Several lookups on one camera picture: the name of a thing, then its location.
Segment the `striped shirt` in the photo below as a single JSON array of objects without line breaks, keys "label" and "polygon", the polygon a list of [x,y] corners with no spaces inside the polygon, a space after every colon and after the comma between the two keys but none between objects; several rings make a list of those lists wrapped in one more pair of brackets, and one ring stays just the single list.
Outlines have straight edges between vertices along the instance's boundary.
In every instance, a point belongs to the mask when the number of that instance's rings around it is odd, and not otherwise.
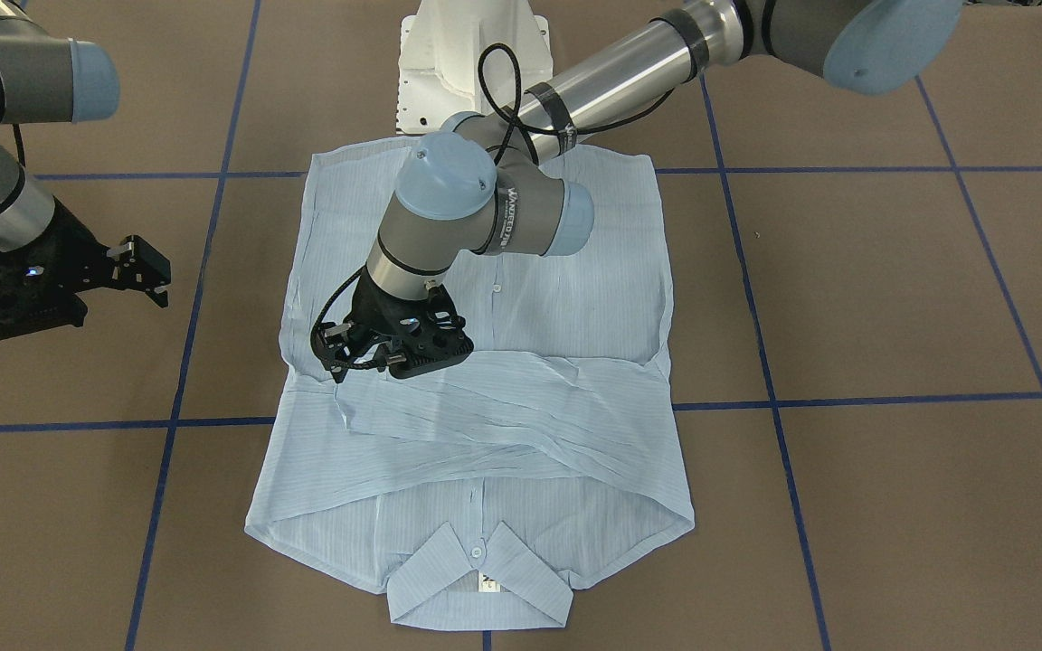
[{"label": "striped shirt", "polygon": [[[587,146],[546,164],[593,195],[587,247],[463,252],[446,287],[476,352],[411,380],[352,372],[337,386],[307,331],[364,264],[411,143],[314,156],[280,332],[289,379],[245,529],[388,593],[401,625],[563,627],[573,590],[694,527],[653,165]],[[343,321],[350,299],[329,319]]]}]

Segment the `blue tape line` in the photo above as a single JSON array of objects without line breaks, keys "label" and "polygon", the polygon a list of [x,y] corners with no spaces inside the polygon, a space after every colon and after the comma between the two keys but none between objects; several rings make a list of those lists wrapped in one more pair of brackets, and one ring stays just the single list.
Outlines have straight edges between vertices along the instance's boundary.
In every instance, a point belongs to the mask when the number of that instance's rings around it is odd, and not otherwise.
[{"label": "blue tape line", "polygon": [[230,418],[179,418],[179,428],[227,428],[243,425],[274,425],[276,416],[241,416]]},{"label": "blue tape line", "polygon": [[739,402],[681,402],[674,404],[674,411],[731,411],[737,408],[770,408],[767,400]]},{"label": "blue tape line", "polygon": [[1032,370],[1035,371],[1035,376],[1039,380],[1039,387],[1042,389],[1042,368],[1039,367],[1039,359],[1035,355],[1032,340],[1028,339],[1024,321],[1021,320],[1020,312],[1018,312],[1018,308],[1016,307],[1016,301],[1012,299],[1012,293],[1008,290],[1008,283],[1004,281],[1004,273],[999,268],[995,251],[992,251],[991,244],[988,241],[988,231],[984,229],[984,223],[979,220],[975,203],[971,201],[971,193],[967,190],[967,182],[963,180],[963,173],[960,172],[959,166],[956,165],[956,154],[951,152],[947,135],[943,132],[943,125],[939,123],[939,114],[936,111],[935,104],[931,102],[931,96],[927,94],[926,87],[922,85],[921,77],[915,77],[915,85],[918,85],[922,102],[927,106],[927,112],[931,114],[931,122],[936,125],[939,141],[943,144],[943,152],[947,153],[947,159],[950,160],[952,172],[956,174],[956,180],[959,181],[960,193],[963,193],[963,201],[967,203],[968,214],[971,215],[971,222],[975,225],[975,231],[979,235],[979,243],[984,245],[984,254],[988,256],[988,262],[991,264],[991,271],[996,275],[996,281],[999,284],[1000,292],[1004,295],[1004,302],[1008,304],[1008,310],[1012,315],[1012,321],[1016,323],[1016,330],[1020,334],[1020,341],[1024,342],[1024,350],[1026,351],[1026,355],[1028,355],[1028,360],[1032,362]]},{"label": "blue tape line", "polygon": [[220,207],[223,205],[223,189],[227,185],[228,166],[231,162],[231,148],[235,143],[237,127],[240,123],[240,106],[244,102],[244,90],[248,85],[248,71],[251,67],[251,53],[256,43],[256,26],[259,24],[260,0],[252,3],[251,22],[248,26],[248,44],[244,48],[244,62],[240,70],[240,82],[237,85],[235,104],[231,107],[231,121],[228,124],[227,141],[223,146],[223,165],[220,166],[220,180],[216,185],[216,200],[212,205],[212,218],[207,222],[207,239],[203,241],[203,256],[199,264],[199,278],[195,281],[195,299],[191,305],[191,321],[188,323],[188,337],[182,346],[182,358],[179,361],[179,382],[175,399],[171,404],[171,425],[167,429],[166,441],[163,442],[163,458],[160,474],[155,484],[155,498],[152,502],[152,515],[147,525],[147,540],[144,545],[144,557],[140,566],[140,580],[135,584],[135,596],[131,605],[131,622],[127,626],[127,651],[135,648],[135,635],[140,632],[140,618],[144,608],[144,597],[147,593],[147,577],[155,552],[155,535],[158,531],[158,519],[163,508],[163,496],[167,490],[168,474],[171,469],[171,453],[175,448],[175,435],[178,429],[179,411],[182,408],[182,393],[188,383],[188,371],[191,366],[191,350],[196,341],[196,326],[199,322],[199,308],[203,301],[203,279],[207,273],[207,260],[212,254],[212,243],[216,237],[216,226],[219,224]]},{"label": "blue tape line", "polygon": [[[888,174],[888,173],[1042,173],[1042,166],[886,166],[886,167],[661,167],[656,174]],[[302,178],[306,172],[298,170],[258,170],[257,172],[111,172],[97,174],[35,174],[41,181],[155,181],[169,178]]]},{"label": "blue tape line", "polygon": [[816,166],[816,167],[661,167],[656,174],[886,174],[886,173],[939,173],[939,172],[984,172],[984,173],[1042,173],[1042,166]]},{"label": "blue tape line", "polygon": [[1042,166],[971,166],[959,167],[960,172],[1026,172],[1042,173]]},{"label": "blue tape line", "polygon": [[805,566],[807,584],[811,587],[811,601],[814,603],[815,620],[819,623],[819,640],[822,642],[823,651],[830,651],[830,634],[826,630],[826,615],[823,614],[822,598],[819,596],[819,578],[815,574],[814,559],[811,556],[811,541],[807,536],[805,522],[802,518],[802,503],[798,500],[798,485],[794,481],[794,468],[791,466],[790,450],[786,447],[786,432],[783,429],[783,417],[778,411],[778,399],[774,394],[774,380],[770,374],[770,361],[766,358],[766,344],[762,337],[762,321],[758,318],[758,305],[753,299],[753,289],[750,284],[750,272],[745,260],[745,251],[742,248],[742,236],[737,226],[737,211],[735,210],[735,197],[730,193],[730,181],[726,174],[726,161],[723,159],[723,146],[718,136],[718,123],[715,121],[715,107],[710,100],[710,91],[706,87],[706,79],[699,78],[702,83],[702,100],[706,104],[706,120],[710,122],[710,136],[715,145],[715,156],[718,159],[718,168],[721,170],[719,177],[723,182],[723,196],[726,199],[726,211],[729,216],[730,230],[735,235],[735,252],[739,258],[739,267],[742,269],[742,285],[745,289],[745,302],[750,308],[750,319],[753,321],[753,334],[758,340],[758,359],[762,364],[762,376],[766,382],[766,397],[770,402],[770,414],[774,423],[774,435],[778,440],[778,453],[783,457],[783,470],[786,474],[786,491],[790,494],[791,510],[794,514],[794,527],[798,531],[798,547],[802,549],[802,565]]},{"label": "blue tape line", "polygon": [[892,167],[730,167],[727,174],[886,174],[950,172],[949,167],[892,166]]},{"label": "blue tape line", "polygon": [[1042,400],[1042,393],[1021,392],[1001,394],[950,394],[916,396],[839,397],[839,399],[780,400],[782,408],[797,407],[863,407],[876,404],[936,404],[944,402],[1001,402]]},{"label": "blue tape line", "polygon": [[72,432],[83,429],[158,429],[170,421],[98,421],[83,423],[19,423],[0,425],[0,434],[10,432]]},{"label": "blue tape line", "polygon": [[301,178],[305,172],[115,172],[99,174],[35,174],[41,181],[166,181],[176,178]]},{"label": "blue tape line", "polygon": [[306,172],[228,172],[223,176],[228,178],[302,178]]},{"label": "blue tape line", "polygon": [[[778,408],[805,407],[864,407],[879,404],[934,404],[950,402],[1009,402],[1042,400],[1040,392],[1017,392],[996,394],[938,394],[905,396],[868,397],[819,397],[819,399],[777,400]],[[730,402],[678,402],[674,411],[735,411],[749,408],[770,408],[767,400],[744,400]],[[273,425],[274,416],[227,416],[210,418],[179,418],[177,428],[234,428],[243,425]],[[11,423],[1,424],[0,433],[13,432],[69,432],[81,429],[156,429],[169,428],[171,421],[96,421],[67,423]]]},{"label": "blue tape line", "polygon": [[117,172],[100,174],[35,174],[41,181],[159,181],[173,178],[219,178],[218,172]]}]

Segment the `brown floor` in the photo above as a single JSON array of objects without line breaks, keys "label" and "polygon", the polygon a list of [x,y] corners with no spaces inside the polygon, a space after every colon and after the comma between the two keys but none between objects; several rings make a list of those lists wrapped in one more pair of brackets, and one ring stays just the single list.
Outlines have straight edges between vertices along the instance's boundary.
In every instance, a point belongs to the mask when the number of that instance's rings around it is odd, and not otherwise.
[{"label": "brown floor", "polygon": [[[96,292],[84,328],[0,343],[0,650],[1042,648],[1042,8],[967,10],[885,98],[712,71],[722,161],[698,83],[597,137],[662,170],[697,529],[566,630],[490,637],[390,625],[244,534],[298,174],[392,134],[417,2],[260,4],[30,3],[124,83],[111,120],[25,127],[30,169],[175,282],[167,310]],[[532,4],[564,70],[673,3]]]}]

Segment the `robotic arm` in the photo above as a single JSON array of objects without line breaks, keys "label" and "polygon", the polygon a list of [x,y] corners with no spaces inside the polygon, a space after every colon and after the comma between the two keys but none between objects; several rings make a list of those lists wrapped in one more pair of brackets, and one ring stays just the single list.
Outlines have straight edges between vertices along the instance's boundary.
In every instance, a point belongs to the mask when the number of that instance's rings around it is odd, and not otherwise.
[{"label": "robotic arm", "polygon": [[[51,37],[0,0],[0,124],[103,120],[119,107],[110,58],[94,43]],[[140,236],[119,247],[91,230],[0,146],[0,340],[81,326],[94,287],[140,290],[167,307],[170,262]]]},{"label": "robotic arm", "polygon": [[[316,357],[337,382],[348,370],[388,368],[404,379],[454,366],[474,350],[443,285],[457,252],[571,255],[590,237],[590,193],[551,180],[539,164],[632,122],[625,116],[711,64],[731,66],[753,53],[858,93],[893,91],[946,45],[961,4],[690,0],[525,96],[518,81],[513,106],[450,117],[402,167],[368,260],[345,281],[358,283],[351,312],[340,325],[324,322],[342,285],[316,320]],[[495,49],[507,51],[492,46],[481,64]],[[374,346],[372,358],[359,361]]]}]

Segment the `black cable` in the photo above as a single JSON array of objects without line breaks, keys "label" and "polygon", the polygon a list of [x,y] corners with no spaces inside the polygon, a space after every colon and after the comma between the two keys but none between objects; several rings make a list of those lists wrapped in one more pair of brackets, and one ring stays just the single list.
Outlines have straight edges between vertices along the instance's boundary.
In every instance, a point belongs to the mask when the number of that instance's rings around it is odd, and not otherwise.
[{"label": "black cable", "polygon": [[16,133],[16,152],[18,152],[18,165],[26,167],[26,148],[22,146],[22,129],[18,124],[10,125],[11,131]]},{"label": "black cable", "polygon": [[336,299],[340,298],[340,294],[343,294],[344,290],[346,290],[349,284],[355,283],[356,278],[359,277],[359,273],[364,271],[364,269],[365,269],[364,267],[361,267],[356,272],[352,274],[352,276],[348,276],[348,279],[345,280],[344,283],[340,285],[340,287],[337,287],[336,292],[332,292],[331,297],[329,297],[329,299],[327,299],[327,302],[325,302],[324,304],[324,309],[319,310],[319,317],[316,318],[314,328],[315,326],[319,326],[321,325],[321,323],[324,322],[324,318],[327,317],[327,309],[332,307],[332,304],[333,302],[336,302]]},{"label": "black cable", "polygon": [[[332,292],[331,297],[327,298],[327,302],[325,302],[324,308],[319,310],[319,317],[316,318],[316,323],[315,325],[313,325],[312,337],[316,336],[316,329],[318,329],[319,326],[321,326],[322,323],[324,322],[324,318],[327,317],[327,310],[329,310],[329,308],[332,307],[332,304],[333,302],[336,302],[336,299],[340,298],[340,294],[343,294],[344,290],[346,290],[349,284],[355,283],[356,278],[359,277],[359,273],[364,271],[364,269],[365,269],[364,267],[361,267],[356,272],[352,274],[352,276],[348,276],[347,280],[345,280],[344,283],[340,285],[340,287],[337,287],[336,292]],[[368,361],[348,361],[348,359],[332,359],[332,366],[339,368],[347,368],[347,370],[350,371],[371,371],[373,370],[373,368],[379,368],[380,362],[377,362],[376,359],[369,359]]]},{"label": "black cable", "polygon": [[[485,61],[488,60],[489,54],[495,52],[496,50],[503,51],[504,54],[507,55],[507,57],[510,58],[511,66],[513,66],[513,86],[514,86],[513,112],[510,112],[507,108],[503,108],[497,105],[497,101],[493,99],[492,92],[489,91],[489,82],[485,81]],[[485,48],[485,51],[480,53],[480,58],[476,61],[476,81],[480,83],[480,92],[485,96],[485,100],[488,100],[489,106],[492,106],[493,112],[499,116],[501,120],[504,120],[505,124],[508,124],[508,128],[504,129],[504,139],[501,141],[500,148],[497,150],[497,156],[495,161],[500,161],[501,156],[504,155],[504,149],[508,147],[510,139],[513,136],[514,129],[520,129],[520,131],[524,133],[559,135],[557,129],[530,127],[530,125],[524,124],[517,117],[516,111],[518,106],[521,106],[521,98],[522,98],[521,64],[518,62],[517,54],[513,53],[513,50],[510,49],[508,45],[504,45],[504,43],[493,43],[493,45],[490,45],[489,48]],[[666,99],[669,99],[669,96],[673,94],[673,92],[674,92],[673,87],[670,87],[670,90],[667,91],[665,95],[663,95],[658,100],[654,100],[654,103],[650,104],[648,108],[645,108],[645,110],[629,116],[627,117],[627,119],[617,120],[617,122],[600,125],[600,127],[580,128],[578,129],[578,134],[591,135],[594,133],[600,133],[603,131],[609,131],[609,129],[612,128],[624,127],[629,123],[644,119],[644,117],[649,116],[654,110],[656,110],[658,106],[662,106],[662,104],[666,102]],[[532,144],[528,143],[528,145],[530,149],[530,154],[532,155],[534,159],[537,159],[538,157],[537,152],[534,151]]]}]

